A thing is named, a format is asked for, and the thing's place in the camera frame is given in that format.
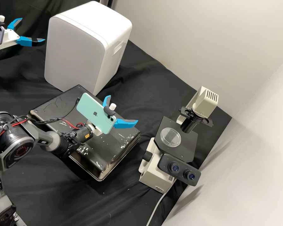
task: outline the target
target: black fabric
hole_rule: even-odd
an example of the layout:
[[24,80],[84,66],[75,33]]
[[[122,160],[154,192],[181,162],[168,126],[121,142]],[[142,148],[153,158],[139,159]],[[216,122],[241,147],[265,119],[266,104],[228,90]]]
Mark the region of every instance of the black fabric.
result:
[[[6,17],[6,24],[23,17],[18,34],[46,38],[51,16],[85,2],[0,0],[0,14]],[[13,46],[0,51],[0,111],[27,114],[61,93],[44,79],[45,50],[46,46]],[[139,120],[139,144],[102,182],[80,179],[58,158],[36,147],[4,173],[4,189],[19,215],[27,225],[146,225],[161,194],[138,181],[142,155],[162,117],[176,119],[178,109],[195,92],[129,42],[117,74],[97,97],[103,100],[110,94],[120,115]],[[213,128],[199,125],[195,129],[199,137],[192,165],[197,168],[230,120],[219,108],[211,118]],[[180,181],[175,183],[157,208],[151,225],[162,224],[185,187]]]

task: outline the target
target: white backdrop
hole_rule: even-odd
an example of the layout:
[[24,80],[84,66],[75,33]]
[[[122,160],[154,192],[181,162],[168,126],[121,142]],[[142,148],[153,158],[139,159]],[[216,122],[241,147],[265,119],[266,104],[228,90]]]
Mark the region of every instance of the white backdrop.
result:
[[283,65],[233,118],[163,226],[283,225]]
[[130,40],[235,116],[283,62],[283,0],[114,0]]

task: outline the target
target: white box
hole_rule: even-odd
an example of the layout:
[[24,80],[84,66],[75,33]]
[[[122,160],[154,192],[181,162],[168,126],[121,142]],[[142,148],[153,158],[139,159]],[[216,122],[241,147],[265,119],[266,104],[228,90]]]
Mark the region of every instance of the white box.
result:
[[98,94],[115,75],[131,29],[130,20],[95,1],[53,16],[45,79],[61,91],[81,84]]

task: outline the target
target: gray cable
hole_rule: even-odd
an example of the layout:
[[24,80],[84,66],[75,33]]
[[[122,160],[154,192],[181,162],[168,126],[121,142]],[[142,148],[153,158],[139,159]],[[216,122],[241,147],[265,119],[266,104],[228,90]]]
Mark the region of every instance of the gray cable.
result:
[[154,216],[154,213],[155,213],[157,207],[159,206],[160,202],[161,202],[162,199],[165,197],[165,195],[168,193],[168,191],[170,190],[171,187],[169,187],[169,189],[168,189],[168,190],[160,197],[160,199],[158,200],[158,203],[156,204],[156,206],[155,206],[155,208],[154,208],[154,210],[153,210],[153,212],[152,212],[152,214],[151,214],[151,216],[150,216],[150,218],[149,218],[148,223],[147,223],[146,226],[149,226],[149,224],[150,224],[150,222],[151,222],[151,220],[152,220],[152,217]]

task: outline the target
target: microscope base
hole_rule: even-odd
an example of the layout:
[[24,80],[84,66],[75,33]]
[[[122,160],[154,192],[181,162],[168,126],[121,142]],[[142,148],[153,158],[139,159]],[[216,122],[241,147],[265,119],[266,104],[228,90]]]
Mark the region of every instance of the microscope base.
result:
[[138,171],[141,173],[139,181],[164,194],[173,185],[174,177],[157,167],[163,153],[154,143],[154,137],[151,138],[147,147],[147,151],[152,153],[152,158],[149,162],[142,160],[138,169]]

